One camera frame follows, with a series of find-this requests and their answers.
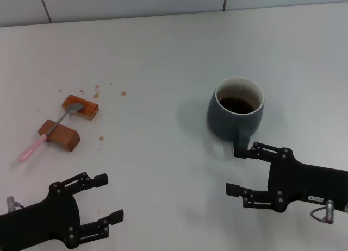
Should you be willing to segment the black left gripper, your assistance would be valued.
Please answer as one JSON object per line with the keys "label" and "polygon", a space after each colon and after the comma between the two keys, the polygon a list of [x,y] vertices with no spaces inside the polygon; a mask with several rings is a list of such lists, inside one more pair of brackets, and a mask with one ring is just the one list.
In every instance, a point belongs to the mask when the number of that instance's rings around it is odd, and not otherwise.
{"label": "black left gripper", "polygon": [[26,249],[59,240],[73,249],[80,242],[108,238],[109,226],[122,222],[124,211],[121,209],[98,221],[80,225],[79,210],[73,197],[107,183],[106,173],[91,178],[82,172],[61,183],[51,184],[47,197],[41,202],[1,216],[1,248]]}

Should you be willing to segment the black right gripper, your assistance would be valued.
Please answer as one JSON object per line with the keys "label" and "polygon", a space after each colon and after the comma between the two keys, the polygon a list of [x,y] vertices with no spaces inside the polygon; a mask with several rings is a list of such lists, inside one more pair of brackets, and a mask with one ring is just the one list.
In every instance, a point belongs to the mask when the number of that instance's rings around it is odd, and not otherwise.
{"label": "black right gripper", "polygon": [[347,206],[347,171],[306,165],[297,161],[289,148],[254,142],[250,149],[237,148],[236,158],[269,162],[268,191],[255,191],[226,184],[226,195],[242,197],[244,208],[285,212],[295,201],[325,205],[328,200],[338,211]]}

